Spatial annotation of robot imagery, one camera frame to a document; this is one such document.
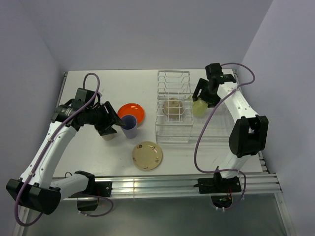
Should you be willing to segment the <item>light green mug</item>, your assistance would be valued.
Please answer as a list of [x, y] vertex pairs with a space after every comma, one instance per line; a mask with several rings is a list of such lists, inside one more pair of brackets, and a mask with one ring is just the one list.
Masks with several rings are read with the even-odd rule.
[[201, 98], [197, 98], [197, 100], [193, 101], [192, 97], [189, 97], [189, 107], [191, 108], [191, 113], [196, 118], [201, 118], [205, 115], [208, 104], [203, 101]]

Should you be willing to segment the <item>purple plastic cup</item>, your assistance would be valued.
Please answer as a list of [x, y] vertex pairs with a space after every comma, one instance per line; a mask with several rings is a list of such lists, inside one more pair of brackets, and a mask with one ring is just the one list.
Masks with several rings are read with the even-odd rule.
[[122, 131], [128, 139], [133, 139], [137, 136], [137, 119], [133, 115], [125, 115], [121, 118], [124, 125], [121, 126]]

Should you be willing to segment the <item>white floral bowl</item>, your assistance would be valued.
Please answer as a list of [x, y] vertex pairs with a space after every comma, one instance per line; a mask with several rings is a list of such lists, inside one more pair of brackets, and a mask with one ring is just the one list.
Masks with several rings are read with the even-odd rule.
[[184, 112], [184, 107], [178, 98], [172, 97], [163, 103], [162, 110], [167, 117], [179, 118]]

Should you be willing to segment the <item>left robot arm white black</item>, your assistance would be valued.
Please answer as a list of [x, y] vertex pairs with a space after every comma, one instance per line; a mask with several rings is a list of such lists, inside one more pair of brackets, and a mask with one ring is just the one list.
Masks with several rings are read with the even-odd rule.
[[46, 138], [27, 169], [18, 179], [8, 181], [6, 189], [16, 206], [49, 215], [67, 197], [77, 193], [94, 194], [95, 176], [85, 171], [76, 171], [69, 178], [52, 182], [61, 156], [85, 124], [94, 126], [100, 136], [115, 134], [113, 125], [125, 125], [110, 102], [101, 104], [99, 95], [79, 88], [73, 99], [55, 109]]

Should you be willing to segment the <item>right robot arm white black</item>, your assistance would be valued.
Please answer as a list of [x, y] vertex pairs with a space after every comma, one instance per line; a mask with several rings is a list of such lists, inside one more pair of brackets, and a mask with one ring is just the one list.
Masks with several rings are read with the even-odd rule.
[[232, 74], [224, 74], [222, 64], [211, 63], [205, 67], [206, 79], [199, 79], [192, 95], [193, 115], [207, 108], [215, 111], [224, 104], [231, 114], [234, 126], [228, 139], [229, 153], [219, 164], [211, 178], [200, 178], [196, 187], [201, 194], [243, 192], [245, 184], [239, 181], [241, 168], [250, 157], [265, 149], [269, 121], [259, 115], [246, 101], [240, 88], [245, 84], [236, 81]]

